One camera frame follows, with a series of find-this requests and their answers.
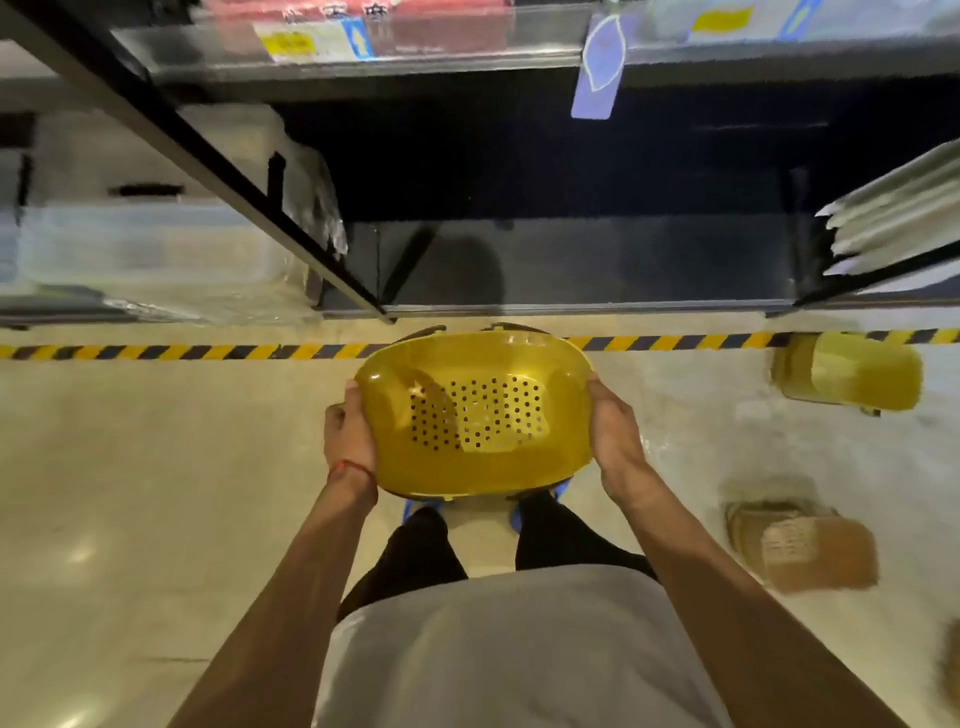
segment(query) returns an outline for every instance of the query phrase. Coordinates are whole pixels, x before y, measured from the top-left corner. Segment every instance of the plastic storage box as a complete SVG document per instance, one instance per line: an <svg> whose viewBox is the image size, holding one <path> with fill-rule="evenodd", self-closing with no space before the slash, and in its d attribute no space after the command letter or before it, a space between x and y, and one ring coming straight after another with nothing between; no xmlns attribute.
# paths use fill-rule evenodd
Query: plastic storage box
<svg viewBox="0 0 960 728"><path fill-rule="evenodd" d="M15 150L0 150L0 296L16 292L17 243L20 228L16 224L16 193L19 187L23 155Z"/></svg>
<svg viewBox="0 0 960 728"><path fill-rule="evenodd" d="M264 192L285 161L283 208L312 232L321 161L266 106L188 107L181 115ZM217 323L309 313L307 266L102 113L37 122L20 276L81 285L141 317Z"/></svg>

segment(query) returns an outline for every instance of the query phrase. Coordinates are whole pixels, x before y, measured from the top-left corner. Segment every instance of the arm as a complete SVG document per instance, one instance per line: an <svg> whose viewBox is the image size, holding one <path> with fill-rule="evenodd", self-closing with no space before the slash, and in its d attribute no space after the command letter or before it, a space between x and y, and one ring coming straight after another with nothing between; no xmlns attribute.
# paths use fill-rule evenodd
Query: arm
<svg viewBox="0 0 960 728"><path fill-rule="evenodd" d="M324 454L330 465L347 459L376 466L355 382L348 382L345 403L326 411ZM170 728L310 725L337 607L376 495L372 479L354 468L327 480L276 572Z"/></svg>
<svg viewBox="0 0 960 728"><path fill-rule="evenodd" d="M598 378L590 439L623 511L737 728L904 728L684 508L643 453L633 410Z"/></svg>

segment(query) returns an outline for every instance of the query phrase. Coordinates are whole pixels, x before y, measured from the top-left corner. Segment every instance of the basket handle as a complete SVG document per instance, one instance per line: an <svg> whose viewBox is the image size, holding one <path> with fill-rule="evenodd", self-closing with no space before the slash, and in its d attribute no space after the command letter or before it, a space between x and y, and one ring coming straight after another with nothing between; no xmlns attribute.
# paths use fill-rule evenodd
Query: basket handle
<svg viewBox="0 0 960 728"><path fill-rule="evenodd" d="M511 324L509 321L497 321L481 330L495 331L498 328L502 328L504 331L533 331L534 333L545 333L547 336L553 335L549 331L544 331L542 328L526 327L523 324Z"/></svg>
<svg viewBox="0 0 960 728"><path fill-rule="evenodd" d="M404 336L402 339L397 339L394 344L399 344L401 341L410 341L410 339L419 339L422 336L429 336L431 333L437 333L437 331L446 331L446 327L441 324L435 327L422 328L416 333L412 333L409 336Z"/></svg>

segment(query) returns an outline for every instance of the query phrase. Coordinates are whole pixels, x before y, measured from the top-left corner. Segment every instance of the blue slipper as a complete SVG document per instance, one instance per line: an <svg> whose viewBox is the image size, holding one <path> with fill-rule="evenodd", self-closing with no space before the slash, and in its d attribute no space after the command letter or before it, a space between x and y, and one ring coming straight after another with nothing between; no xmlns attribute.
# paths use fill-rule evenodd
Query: blue slipper
<svg viewBox="0 0 960 728"><path fill-rule="evenodd" d="M550 486L550 495L553 496L554 500L560 500L560 496L564 494L564 491L570 485L571 479L572 478L567 478L566 480L561 480L556 485ZM519 533L523 528L523 515L520 513L519 504L510 512L510 526L516 533Z"/></svg>
<svg viewBox="0 0 960 728"><path fill-rule="evenodd" d="M422 506L424 508L433 508L435 511L440 511L440 507L444 504L442 500L410 500L407 499L403 503L403 520L400 521L400 524L403 525L407 523L411 516L413 516L417 511L414 508L417 506Z"/></svg>

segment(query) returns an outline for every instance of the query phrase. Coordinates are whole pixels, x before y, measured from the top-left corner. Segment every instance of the hand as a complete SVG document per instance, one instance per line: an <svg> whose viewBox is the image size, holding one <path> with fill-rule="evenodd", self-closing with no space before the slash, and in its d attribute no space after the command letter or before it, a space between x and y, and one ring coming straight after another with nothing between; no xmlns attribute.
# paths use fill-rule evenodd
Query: hand
<svg viewBox="0 0 960 728"><path fill-rule="evenodd" d="M587 382L593 399L590 418L590 447L600 466L604 490L613 502L621 504L628 497L628 475L649 468L634 409L615 395L597 374Z"/></svg>
<svg viewBox="0 0 960 728"><path fill-rule="evenodd" d="M342 404L331 404L326 409L324 422L324 457L332 468L341 460L350 460L362 465L371 473L376 472L376 442L367 416L363 411L363 398L359 385L352 379L347 382ZM358 483L359 473L355 468L342 471L353 484ZM369 477L359 478L363 483L374 485Z"/></svg>

